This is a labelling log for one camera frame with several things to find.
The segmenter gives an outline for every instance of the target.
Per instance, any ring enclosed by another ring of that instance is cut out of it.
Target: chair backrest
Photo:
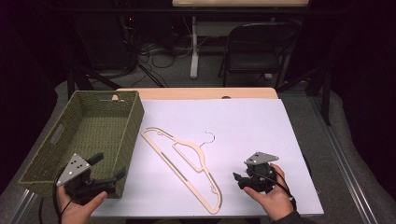
[[[234,45],[260,43],[268,48],[285,48],[299,33],[299,26],[293,22],[256,22],[234,28],[227,38],[226,49]]]

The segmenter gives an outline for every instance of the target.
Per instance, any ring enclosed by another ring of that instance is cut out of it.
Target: metal bracket
[[[259,165],[259,164],[267,163],[270,161],[277,161],[277,160],[279,160],[278,156],[273,156],[273,155],[265,154],[262,152],[256,152],[251,157],[249,157],[247,160],[245,160],[245,164],[246,165]]]
[[[90,164],[87,161],[84,161],[78,154],[74,154],[70,159],[69,163],[67,163],[66,168],[64,168],[64,172],[59,177],[56,182],[56,186],[59,187],[84,173],[86,170],[90,169]]]

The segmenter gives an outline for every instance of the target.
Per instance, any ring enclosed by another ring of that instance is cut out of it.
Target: cable
[[[277,181],[275,181],[275,180],[273,180],[273,179],[271,179],[271,178],[269,178],[269,177],[267,177],[267,176],[259,175],[259,174],[255,173],[255,172],[253,172],[254,175],[258,175],[259,177],[262,177],[262,178],[264,178],[264,179],[266,179],[266,180],[269,180],[269,181],[273,182],[274,184],[278,185],[280,188],[282,188],[282,189],[288,194],[289,200],[290,200],[290,202],[291,202],[291,205],[293,206],[293,209],[294,209],[295,211],[297,211],[297,202],[296,202],[296,199],[294,198],[293,195],[291,195],[290,189],[289,189],[289,187],[288,187],[288,184],[287,184],[286,181],[285,181],[285,178],[283,178],[283,176],[280,175],[277,171],[275,171],[275,173],[276,173],[277,175],[279,175],[280,178],[283,180],[283,182],[284,182],[285,185],[286,185],[286,188],[283,187],[281,184],[279,184],[279,182],[277,182]]]
[[[258,175],[259,177],[262,177],[262,178],[264,178],[266,180],[269,180],[269,181],[273,182],[274,184],[276,184],[280,188],[282,188],[289,195],[289,197],[292,197],[292,195],[290,194],[289,188],[286,189],[285,187],[283,187],[283,185],[279,184],[279,182],[277,182],[277,181],[275,181],[275,180],[273,180],[273,179],[271,179],[271,178],[269,178],[269,177],[267,177],[265,175],[259,175],[259,174],[255,173],[255,172],[252,172],[252,173],[255,174],[255,175]]]
[[[56,186],[56,182],[58,181],[59,177],[61,176],[62,172],[64,171],[64,169],[66,168],[66,166],[64,166],[59,173],[56,175],[54,181],[53,181],[53,186],[52,186],[52,202],[53,202],[53,206],[55,207],[55,212],[56,215],[58,216],[58,222],[62,223],[62,213],[61,210],[59,209],[59,204],[58,204],[58,198],[57,198],[57,189],[58,187]]]
[[[75,198],[75,196],[73,195],[73,197],[70,199],[70,201],[67,203],[67,205],[64,207],[64,210],[66,210],[66,208],[69,206],[69,204],[71,203],[71,202],[73,202],[73,199]]]
[[[43,203],[44,203],[44,198],[41,198],[40,205],[38,207],[38,221],[40,224],[43,224],[43,216],[42,216]]]

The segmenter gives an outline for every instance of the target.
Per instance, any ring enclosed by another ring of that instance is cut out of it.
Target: table leg
[[[197,22],[196,17],[192,17],[192,57],[191,72],[192,79],[198,78],[198,44],[197,44]]]

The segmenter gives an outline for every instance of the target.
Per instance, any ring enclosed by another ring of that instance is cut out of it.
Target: black chair
[[[249,23],[234,28],[227,37],[219,71],[219,77],[223,72],[223,87],[227,73],[231,73],[277,74],[276,88],[299,30],[299,25],[289,21]]]

